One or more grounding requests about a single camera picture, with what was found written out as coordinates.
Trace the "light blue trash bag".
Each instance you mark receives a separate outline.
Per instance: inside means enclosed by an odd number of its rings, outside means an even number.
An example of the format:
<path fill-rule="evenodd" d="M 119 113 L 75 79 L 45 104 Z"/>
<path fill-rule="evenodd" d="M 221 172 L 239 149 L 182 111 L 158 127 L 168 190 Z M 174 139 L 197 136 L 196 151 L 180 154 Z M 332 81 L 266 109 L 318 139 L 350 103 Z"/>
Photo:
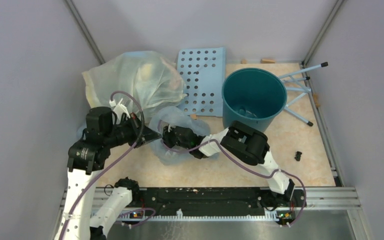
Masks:
<path fill-rule="evenodd" d="M 207 137 L 210 135 L 210 126 L 201 119 L 192 119 L 184 111 L 174 106 L 161 109 L 154 115 L 149 123 L 149 128 L 163 135 L 163 128 L 167 125 L 175 127 L 190 128 L 197 135 Z M 193 159 L 216 159 L 220 154 L 217 152 L 211 156 L 202 153 L 199 148 L 195 150 L 184 149 L 178 146 L 169 148 L 163 143 L 163 138 L 150 143 L 153 154 L 166 166 L 178 165 Z"/>

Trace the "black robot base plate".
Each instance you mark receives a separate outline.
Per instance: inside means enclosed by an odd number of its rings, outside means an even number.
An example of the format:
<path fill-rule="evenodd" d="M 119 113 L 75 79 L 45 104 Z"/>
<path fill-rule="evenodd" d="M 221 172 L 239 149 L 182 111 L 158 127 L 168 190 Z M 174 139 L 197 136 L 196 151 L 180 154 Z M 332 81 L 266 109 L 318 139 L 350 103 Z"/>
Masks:
<path fill-rule="evenodd" d="M 181 210 L 186 217 L 242 217 L 305 205 L 301 189 L 284 198 L 268 187 L 149 187 L 135 193 L 129 207 L 153 208 L 157 216 L 175 216 Z"/>

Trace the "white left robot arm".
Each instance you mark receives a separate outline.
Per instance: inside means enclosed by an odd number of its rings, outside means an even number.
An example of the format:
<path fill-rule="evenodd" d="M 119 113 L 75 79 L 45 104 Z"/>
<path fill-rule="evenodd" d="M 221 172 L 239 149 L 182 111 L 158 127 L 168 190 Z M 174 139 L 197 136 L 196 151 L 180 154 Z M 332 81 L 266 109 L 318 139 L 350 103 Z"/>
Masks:
<path fill-rule="evenodd" d="M 159 140 L 162 135 L 134 113 L 117 116 L 109 107 L 92 108 L 86 115 L 80 139 L 68 150 L 68 185 L 56 240 L 105 240 L 122 211 L 140 202 L 137 181 L 118 180 L 105 203 L 92 214 L 97 180 L 104 173 L 111 149 L 125 144 L 132 151 Z"/>

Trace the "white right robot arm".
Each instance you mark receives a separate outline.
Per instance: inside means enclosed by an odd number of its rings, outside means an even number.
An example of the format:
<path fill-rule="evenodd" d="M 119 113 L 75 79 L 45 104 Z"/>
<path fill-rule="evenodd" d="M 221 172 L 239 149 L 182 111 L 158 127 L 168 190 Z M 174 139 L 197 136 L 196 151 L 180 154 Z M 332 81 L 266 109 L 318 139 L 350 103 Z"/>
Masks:
<path fill-rule="evenodd" d="M 163 128 L 163 144 L 175 153 L 189 153 L 197 159 L 223 153 L 239 160 L 239 166 L 255 166 L 255 172 L 267 180 L 274 202 L 287 206 L 294 198 L 295 183 L 276 163 L 268 137 L 242 122 L 233 121 L 217 134 L 198 135 L 192 129 L 167 125 Z"/>

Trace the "teal plastic trash bin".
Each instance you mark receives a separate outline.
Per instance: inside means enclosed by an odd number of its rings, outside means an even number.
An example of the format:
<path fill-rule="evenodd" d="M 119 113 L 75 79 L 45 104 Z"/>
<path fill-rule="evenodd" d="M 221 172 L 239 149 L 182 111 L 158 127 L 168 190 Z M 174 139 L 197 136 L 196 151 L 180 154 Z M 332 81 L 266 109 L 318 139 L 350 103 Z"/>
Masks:
<path fill-rule="evenodd" d="M 222 124 L 239 121 L 265 132 L 284 109 L 287 91 L 273 73 L 259 68 L 243 68 L 231 73 L 221 90 Z"/>

